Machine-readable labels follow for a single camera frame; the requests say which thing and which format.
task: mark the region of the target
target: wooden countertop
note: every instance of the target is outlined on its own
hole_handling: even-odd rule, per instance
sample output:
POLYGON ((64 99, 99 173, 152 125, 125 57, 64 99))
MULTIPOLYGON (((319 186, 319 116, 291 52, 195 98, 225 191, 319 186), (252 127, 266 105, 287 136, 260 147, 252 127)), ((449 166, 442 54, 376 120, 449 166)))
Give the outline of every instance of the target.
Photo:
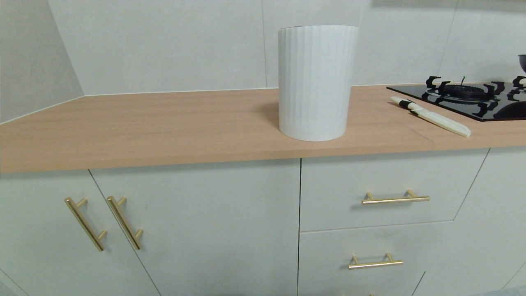
POLYGON ((278 90, 87 96, 0 125, 2 173, 285 159, 526 145, 526 121, 477 122, 466 139, 390 104, 386 86, 355 86, 347 132, 302 142, 278 129, 278 90))

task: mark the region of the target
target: gas stove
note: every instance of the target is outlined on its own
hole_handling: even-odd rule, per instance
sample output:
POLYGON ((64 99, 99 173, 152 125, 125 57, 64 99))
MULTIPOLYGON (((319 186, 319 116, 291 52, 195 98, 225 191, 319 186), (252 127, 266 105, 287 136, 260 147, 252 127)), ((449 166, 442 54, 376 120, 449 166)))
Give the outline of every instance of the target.
POLYGON ((435 83, 430 76, 426 84, 397 85, 388 89, 457 112, 478 121, 526 120, 526 77, 513 82, 435 83))

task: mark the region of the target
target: white cylindrical vase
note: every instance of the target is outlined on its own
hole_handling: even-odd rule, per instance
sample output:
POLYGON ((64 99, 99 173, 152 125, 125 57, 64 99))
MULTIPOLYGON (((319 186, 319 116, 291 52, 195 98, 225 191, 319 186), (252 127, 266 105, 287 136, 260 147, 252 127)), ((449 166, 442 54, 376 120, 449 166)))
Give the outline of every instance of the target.
POLYGON ((358 28, 306 26, 278 31, 279 129, 303 141, 345 133, 358 28))

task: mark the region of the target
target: gold bar handle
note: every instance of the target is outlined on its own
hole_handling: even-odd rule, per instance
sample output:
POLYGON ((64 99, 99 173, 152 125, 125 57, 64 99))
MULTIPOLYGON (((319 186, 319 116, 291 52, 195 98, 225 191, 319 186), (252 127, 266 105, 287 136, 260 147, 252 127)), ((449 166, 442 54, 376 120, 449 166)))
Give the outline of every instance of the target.
POLYGON ((387 261, 382 262, 372 262, 372 263, 361 263, 358 261, 356 256, 352 257, 354 264, 349 265, 349 269, 362 269, 362 268, 371 268, 371 267, 383 267, 391 265, 400 265, 403 264, 403 260, 393 260, 390 253, 386 253, 387 261))
POLYGON ((84 215, 78 209, 79 207, 85 205, 88 202, 88 200, 81 199, 78 203, 75 203, 75 201, 73 201, 72 198, 66 198, 64 201, 73 213, 73 216, 77 218, 77 221, 80 223, 84 231, 86 231, 86 234, 92 240, 95 247, 97 247, 99 252, 104 251, 104 245, 102 244, 101 240, 108 232, 106 230, 102 230, 102 232, 99 235, 96 235, 93 228, 89 225, 84 215))
POLYGON ((109 207, 111 208, 111 210, 117 217, 117 220, 119 221, 121 226, 124 228, 124 232, 128 236, 135 250, 140 250, 141 246, 140 246, 139 239, 141 235, 143 234, 143 229, 139 228, 137 232, 133 231, 132 226, 130 225, 122 209, 120 208, 120 206, 123 205, 127 201, 127 198, 123 196, 122 198, 120 198, 119 201, 115 201, 115 197, 109 196, 106 200, 108 201, 109 207))
POLYGON ((407 189, 406 193, 409 195, 407 198, 375 200, 375 197, 372 196, 372 193, 367 192, 367 197, 362 200, 362 204, 429 201, 431 199, 427 195, 418 196, 411 189, 407 189))

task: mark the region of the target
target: kitchen knife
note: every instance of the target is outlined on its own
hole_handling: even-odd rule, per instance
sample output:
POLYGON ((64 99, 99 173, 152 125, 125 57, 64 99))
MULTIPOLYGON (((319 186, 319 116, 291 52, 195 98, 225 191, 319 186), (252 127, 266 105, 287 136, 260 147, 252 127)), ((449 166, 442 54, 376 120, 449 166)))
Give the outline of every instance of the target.
POLYGON ((471 135, 471 130, 469 130, 469 128, 467 128, 465 125, 462 125, 438 113, 431 112, 417 105, 415 102, 411 100, 407 100, 405 98, 400 98, 397 96, 392 96, 391 100, 393 100, 393 102, 400 105, 400 107, 403 107, 411 111, 411 113, 416 114, 418 117, 424 120, 427 120, 435 125, 438 125, 439 127, 445 130, 448 130, 450 132, 453 132, 457 135, 461 135, 464 137, 469 137, 471 135))

